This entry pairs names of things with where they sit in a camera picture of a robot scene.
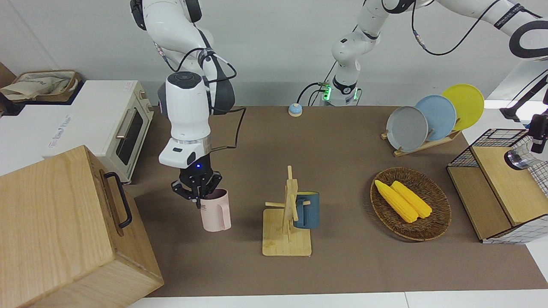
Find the green indicator light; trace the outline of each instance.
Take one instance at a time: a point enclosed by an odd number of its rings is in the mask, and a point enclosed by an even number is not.
[[[331,98],[331,86],[328,85],[327,90],[324,91],[323,100],[329,101],[330,98]]]

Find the plate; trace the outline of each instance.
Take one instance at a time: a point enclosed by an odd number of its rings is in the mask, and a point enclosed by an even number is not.
[[[442,95],[455,106],[459,121],[455,124],[454,130],[463,130],[476,124],[483,114],[483,94],[473,85],[456,84],[447,88]]]
[[[411,189],[432,208],[427,218],[419,218],[414,223],[405,222],[381,196],[375,180],[392,185],[396,180]],[[392,232],[407,239],[423,242],[442,236],[451,224],[451,207],[447,196],[438,185],[426,175],[409,168],[386,169],[375,176],[371,183],[371,204],[380,221]]]
[[[427,138],[436,141],[445,138],[455,127],[456,110],[453,104],[441,95],[430,95],[416,103],[428,122],[428,130],[434,130]]]
[[[428,135],[428,122],[415,107],[400,107],[390,115],[386,124],[388,141],[402,152],[413,152],[423,145]]]

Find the brown table mat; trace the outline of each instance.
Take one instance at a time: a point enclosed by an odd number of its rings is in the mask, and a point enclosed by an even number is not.
[[[465,139],[395,158],[379,137],[393,110],[305,107],[293,118],[287,107],[248,108],[238,149],[212,153],[232,217],[232,228],[217,233],[204,231],[196,206],[171,191],[179,170],[158,163],[170,129],[158,112],[127,186],[165,280],[150,296],[547,288],[526,246],[479,243],[445,170]],[[213,146],[233,144],[238,120],[210,118]],[[264,202],[283,201],[288,164],[300,191],[320,192],[309,258],[261,254]],[[410,243],[378,222],[371,181],[396,166],[424,173],[446,193],[453,220],[445,235]]]

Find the corn cob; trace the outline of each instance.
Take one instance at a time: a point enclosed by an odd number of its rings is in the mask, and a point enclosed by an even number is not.
[[[419,214],[415,209],[396,191],[394,191],[390,186],[384,184],[379,180],[375,180],[375,186],[379,190],[380,194],[390,204],[390,206],[398,213],[398,215],[403,218],[408,223],[416,221]]]
[[[402,196],[419,214],[421,218],[427,218],[432,213],[432,208],[424,202],[419,196],[416,195],[411,189],[398,181],[394,181],[392,186],[400,196]]]

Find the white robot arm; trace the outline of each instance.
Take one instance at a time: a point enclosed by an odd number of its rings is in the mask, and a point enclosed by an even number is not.
[[[213,51],[210,33],[195,25],[202,17],[198,0],[131,0],[130,6],[137,25],[148,32],[174,71],[158,91],[162,113],[172,125],[159,161],[180,169],[173,191],[200,208],[199,200],[212,193],[222,179],[211,168],[208,118],[223,115],[234,105],[229,79],[236,71]],[[227,77],[219,61],[234,74]]]
[[[358,28],[332,46],[338,65],[328,87],[326,101],[334,106],[348,105],[355,96],[361,70],[357,59],[371,51],[380,37],[380,30],[390,14],[398,14],[429,5],[434,0],[366,0]],[[548,20],[539,19],[511,0],[436,0],[460,15],[484,20],[510,36],[510,50],[523,59],[548,59]],[[420,36],[417,40],[426,49]]]

